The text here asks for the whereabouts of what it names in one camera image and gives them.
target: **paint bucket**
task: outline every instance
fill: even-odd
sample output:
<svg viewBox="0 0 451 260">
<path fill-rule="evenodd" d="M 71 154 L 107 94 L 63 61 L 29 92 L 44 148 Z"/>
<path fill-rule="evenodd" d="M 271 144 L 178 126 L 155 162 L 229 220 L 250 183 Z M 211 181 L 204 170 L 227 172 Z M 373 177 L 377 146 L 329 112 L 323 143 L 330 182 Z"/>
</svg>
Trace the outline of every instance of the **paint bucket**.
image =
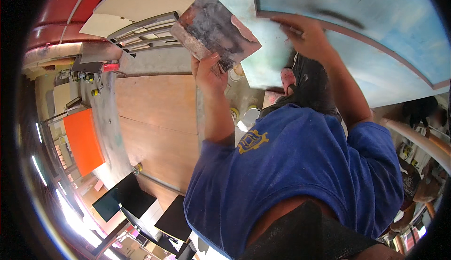
<svg viewBox="0 0 451 260">
<path fill-rule="evenodd" d="M 249 131 L 254 125 L 255 121 L 260 117 L 260 109 L 255 105 L 249 106 L 248 110 L 243 114 L 243 119 L 238 122 L 238 127 L 244 131 Z"/>
</svg>

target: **black panel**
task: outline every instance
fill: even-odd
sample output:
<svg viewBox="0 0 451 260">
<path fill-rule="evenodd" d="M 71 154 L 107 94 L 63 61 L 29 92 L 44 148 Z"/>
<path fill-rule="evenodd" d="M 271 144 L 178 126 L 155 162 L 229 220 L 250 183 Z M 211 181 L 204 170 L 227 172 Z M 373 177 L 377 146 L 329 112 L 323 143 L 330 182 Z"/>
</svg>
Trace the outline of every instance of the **black panel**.
<svg viewBox="0 0 451 260">
<path fill-rule="evenodd" d="M 108 222 L 119 211 L 119 203 L 137 218 L 156 201 L 156 198 L 143 191 L 133 173 L 117 183 L 106 194 L 94 202 L 93 207 Z"/>
<path fill-rule="evenodd" d="M 172 237 L 187 241 L 192 230 L 186 222 L 183 200 L 184 197 L 178 195 L 161 218 L 158 219 L 155 227 Z"/>
<path fill-rule="evenodd" d="M 179 250 L 178 255 L 175 256 L 178 260 L 191 260 L 196 254 L 196 248 L 191 240 L 184 243 Z"/>
<path fill-rule="evenodd" d="M 133 226 L 137 226 L 138 227 L 139 233 L 143 237 L 148 239 L 150 242 L 155 243 L 156 245 L 158 245 L 159 247 L 163 248 L 164 250 L 169 251 L 169 252 L 171 252 L 174 255 L 177 255 L 177 250 L 174 248 L 172 243 L 169 241 L 167 235 L 163 234 L 163 236 L 160 238 L 159 241 L 155 240 L 152 237 L 152 235 L 149 233 L 149 231 L 146 229 L 146 227 L 144 226 L 144 224 L 141 222 L 141 220 L 139 218 L 134 216 L 132 213 L 130 213 L 127 209 L 125 209 L 123 207 L 122 207 L 121 211 L 122 211 L 122 213 L 124 213 L 124 215 L 127 217 L 129 222 Z"/>
</svg>

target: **wooden stool leg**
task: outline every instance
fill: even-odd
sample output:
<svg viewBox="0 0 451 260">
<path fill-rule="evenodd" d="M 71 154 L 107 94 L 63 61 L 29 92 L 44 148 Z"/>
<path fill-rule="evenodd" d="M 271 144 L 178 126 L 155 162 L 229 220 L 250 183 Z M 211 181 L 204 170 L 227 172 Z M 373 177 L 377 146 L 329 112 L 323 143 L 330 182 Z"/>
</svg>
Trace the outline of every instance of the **wooden stool leg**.
<svg viewBox="0 0 451 260">
<path fill-rule="evenodd" d="M 399 248 L 399 253 L 405 255 L 404 244 L 403 244 L 403 241 L 401 239 L 401 236 L 400 235 L 396 235 L 395 241 L 396 241 L 396 244 L 397 244 L 397 246 Z"/>
<path fill-rule="evenodd" d="M 431 215 L 431 219 L 434 219 L 434 217 L 435 217 L 434 205 L 432 205 L 431 202 L 426 202 L 425 205 L 426 205 L 426 208 L 428 209 L 429 215 Z"/>
</svg>

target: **orange board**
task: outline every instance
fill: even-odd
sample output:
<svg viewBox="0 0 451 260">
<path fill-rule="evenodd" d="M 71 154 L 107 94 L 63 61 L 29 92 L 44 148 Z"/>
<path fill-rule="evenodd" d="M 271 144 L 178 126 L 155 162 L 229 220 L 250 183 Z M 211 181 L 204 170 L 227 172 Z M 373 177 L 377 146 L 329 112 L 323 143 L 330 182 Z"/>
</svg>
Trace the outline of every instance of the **orange board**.
<svg viewBox="0 0 451 260">
<path fill-rule="evenodd" d="M 92 109 L 83 110 L 63 118 L 75 163 L 84 177 L 105 163 L 94 129 Z"/>
</svg>

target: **black mesh fabric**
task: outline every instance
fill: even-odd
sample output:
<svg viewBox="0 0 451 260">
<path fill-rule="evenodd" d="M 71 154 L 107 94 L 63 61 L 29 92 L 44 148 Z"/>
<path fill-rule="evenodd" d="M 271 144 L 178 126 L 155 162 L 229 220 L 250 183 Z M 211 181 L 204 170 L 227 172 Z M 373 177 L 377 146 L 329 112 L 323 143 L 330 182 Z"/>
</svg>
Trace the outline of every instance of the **black mesh fabric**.
<svg viewBox="0 0 451 260">
<path fill-rule="evenodd" d="M 338 260 L 376 244 L 379 242 L 344 227 L 307 201 L 273 222 L 239 259 Z"/>
</svg>

